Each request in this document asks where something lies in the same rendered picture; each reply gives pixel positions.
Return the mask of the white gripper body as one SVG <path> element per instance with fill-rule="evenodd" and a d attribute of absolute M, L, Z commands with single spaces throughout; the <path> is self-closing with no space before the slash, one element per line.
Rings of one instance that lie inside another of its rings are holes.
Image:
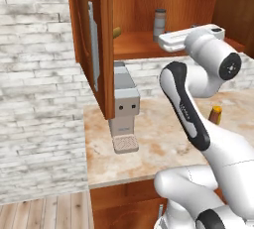
<path fill-rule="evenodd" d="M 168 53 L 182 51 L 185 48 L 185 39 L 192 31 L 193 28 L 190 28 L 162 34 L 158 38 L 159 47 Z"/>

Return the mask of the grey cinnamon bottle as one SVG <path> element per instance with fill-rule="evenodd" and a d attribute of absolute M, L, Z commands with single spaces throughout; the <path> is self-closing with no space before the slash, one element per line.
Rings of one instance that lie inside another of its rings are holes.
<path fill-rule="evenodd" d="M 165 32 L 166 10 L 156 9 L 153 27 L 153 41 L 156 42 L 161 34 Z"/>

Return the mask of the wooden cabinet door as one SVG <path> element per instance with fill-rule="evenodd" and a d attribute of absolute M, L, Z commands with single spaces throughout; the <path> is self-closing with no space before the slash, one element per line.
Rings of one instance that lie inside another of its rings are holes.
<path fill-rule="evenodd" d="M 94 88 L 88 1 L 97 24 L 99 68 L 98 91 Z M 81 65 L 105 119 L 115 116 L 113 72 L 113 0 L 68 0 L 75 59 Z"/>

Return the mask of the brown and yellow mug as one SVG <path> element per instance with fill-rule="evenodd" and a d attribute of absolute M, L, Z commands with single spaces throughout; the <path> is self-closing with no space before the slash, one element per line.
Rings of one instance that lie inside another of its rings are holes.
<path fill-rule="evenodd" d="M 221 106 L 213 106 L 208 120 L 216 125 L 218 125 L 220 123 L 221 120 L 221 114 L 222 114 L 222 107 Z"/>

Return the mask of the wooden base cabinet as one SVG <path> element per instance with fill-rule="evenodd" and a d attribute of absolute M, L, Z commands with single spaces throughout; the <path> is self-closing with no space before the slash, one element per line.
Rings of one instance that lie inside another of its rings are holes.
<path fill-rule="evenodd" d="M 90 197 L 94 229 L 153 229 L 167 206 L 152 179 L 92 189 Z"/>

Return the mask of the grey coffee machine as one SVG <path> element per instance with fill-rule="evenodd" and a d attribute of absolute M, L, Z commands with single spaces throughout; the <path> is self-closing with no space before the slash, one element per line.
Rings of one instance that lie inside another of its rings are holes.
<path fill-rule="evenodd" d="M 108 120 L 116 154 L 139 150 L 134 135 L 135 116 L 140 112 L 140 94 L 125 63 L 114 63 L 115 117 Z"/>

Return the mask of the wooden wall cabinet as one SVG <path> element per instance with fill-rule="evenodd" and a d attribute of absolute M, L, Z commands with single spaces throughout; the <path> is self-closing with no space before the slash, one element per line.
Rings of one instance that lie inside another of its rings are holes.
<path fill-rule="evenodd" d="M 114 40 L 116 59 L 167 55 L 153 42 L 157 9 L 166 11 L 168 32 L 215 24 L 228 43 L 254 57 L 254 0 L 113 0 L 113 25 L 122 32 Z"/>

